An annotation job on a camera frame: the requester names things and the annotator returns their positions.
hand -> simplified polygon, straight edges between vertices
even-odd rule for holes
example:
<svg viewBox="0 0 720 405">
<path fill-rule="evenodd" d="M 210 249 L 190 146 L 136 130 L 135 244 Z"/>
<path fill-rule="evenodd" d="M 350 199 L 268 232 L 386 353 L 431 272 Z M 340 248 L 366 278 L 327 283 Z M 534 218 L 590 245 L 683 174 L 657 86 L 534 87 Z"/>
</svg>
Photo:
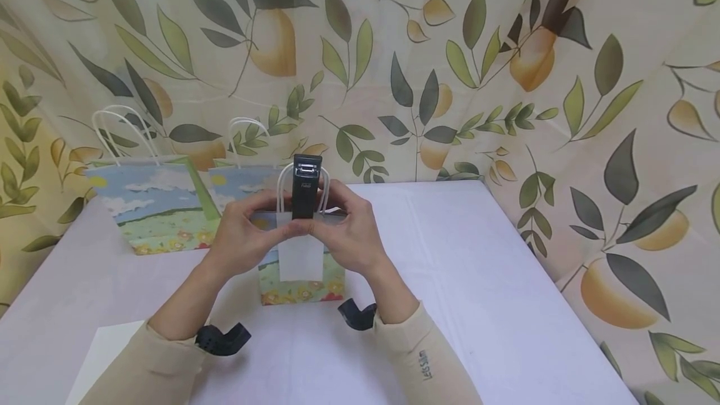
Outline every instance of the hand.
<svg viewBox="0 0 720 405">
<path fill-rule="evenodd" d="M 340 224 L 330 225 L 308 219 L 297 221 L 295 225 L 321 240 L 340 266 L 365 278 L 388 264 L 388 255 L 380 240 L 370 202 L 336 179 L 330 182 L 329 202 L 331 206 L 347 212 L 347 217 Z"/>
<path fill-rule="evenodd" d="M 285 192 L 284 200 L 290 194 Z M 259 210 L 275 211 L 275 191 L 263 190 L 245 197 L 242 201 L 230 202 L 222 214 L 221 224 L 215 234 L 215 240 L 203 264 L 212 267 L 229 280 L 255 268 L 271 248 L 284 240 L 304 233 L 298 226 L 285 225 L 263 231 L 252 224 L 250 216 Z"/>
</svg>

white paper tag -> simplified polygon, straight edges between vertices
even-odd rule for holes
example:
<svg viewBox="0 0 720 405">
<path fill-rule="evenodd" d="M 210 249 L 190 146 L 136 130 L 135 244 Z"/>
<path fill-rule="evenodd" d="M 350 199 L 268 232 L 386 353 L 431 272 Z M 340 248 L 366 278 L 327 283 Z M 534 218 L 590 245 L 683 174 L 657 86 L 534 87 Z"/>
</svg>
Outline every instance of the white paper tag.
<svg viewBox="0 0 720 405">
<path fill-rule="evenodd" d="M 277 226 L 283 226 L 293 218 L 290 212 L 277 214 Z M 322 241 L 312 235 L 296 236 L 278 245 L 280 281 L 323 281 Z"/>
</svg>

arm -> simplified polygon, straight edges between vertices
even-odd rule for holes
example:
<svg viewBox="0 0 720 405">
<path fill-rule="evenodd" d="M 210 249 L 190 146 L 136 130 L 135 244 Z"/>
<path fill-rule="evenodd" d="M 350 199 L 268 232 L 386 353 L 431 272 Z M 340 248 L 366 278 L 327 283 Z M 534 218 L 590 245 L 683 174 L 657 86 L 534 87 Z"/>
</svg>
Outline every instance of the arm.
<svg viewBox="0 0 720 405">
<path fill-rule="evenodd" d="M 255 268 L 290 226 L 262 231 L 250 215 L 275 207 L 274 191 L 226 206 L 212 248 L 156 314 L 141 326 L 81 401 L 81 405 L 186 404 L 206 353 L 194 345 L 229 279 Z"/>
<path fill-rule="evenodd" d="M 374 333 L 410 405 L 482 405 L 463 364 L 404 283 L 380 240 L 373 207 L 338 181 L 331 206 L 347 212 L 337 226 L 295 222 L 321 240 L 338 264 L 365 277 L 377 302 Z"/>
</svg>

beige sleeve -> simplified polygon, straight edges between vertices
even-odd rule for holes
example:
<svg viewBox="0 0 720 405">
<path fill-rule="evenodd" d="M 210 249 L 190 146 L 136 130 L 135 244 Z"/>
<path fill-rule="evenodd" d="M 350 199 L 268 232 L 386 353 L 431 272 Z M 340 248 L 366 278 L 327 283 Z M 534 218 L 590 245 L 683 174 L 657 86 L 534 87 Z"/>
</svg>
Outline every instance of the beige sleeve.
<svg viewBox="0 0 720 405">
<path fill-rule="evenodd" d="M 168 341 L 143 324 L 80 405 L 185 405 L 204 358 L 193 339 Z"/>
<path fill-rule="evenodd" d="M 375 314 L 373 331 L 388 353 L 408 405 L 482 405 L 473 380 L 425 307 L 402 324 L 383 324 Z"/>
</svg>

blue sky print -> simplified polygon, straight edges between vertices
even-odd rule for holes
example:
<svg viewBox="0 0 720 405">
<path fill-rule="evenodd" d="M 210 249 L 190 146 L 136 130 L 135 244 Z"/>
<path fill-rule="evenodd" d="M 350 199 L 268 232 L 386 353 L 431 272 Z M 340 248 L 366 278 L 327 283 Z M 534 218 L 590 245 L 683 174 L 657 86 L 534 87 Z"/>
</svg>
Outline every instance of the blue sky print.
<svg viewBox="0 0 720 405">
<path fill-rule="evenodd" d="M 108 166 L 88 169 L 86 176 L 118 224 L 201 207 L 183 165 Z"/>
</svg>

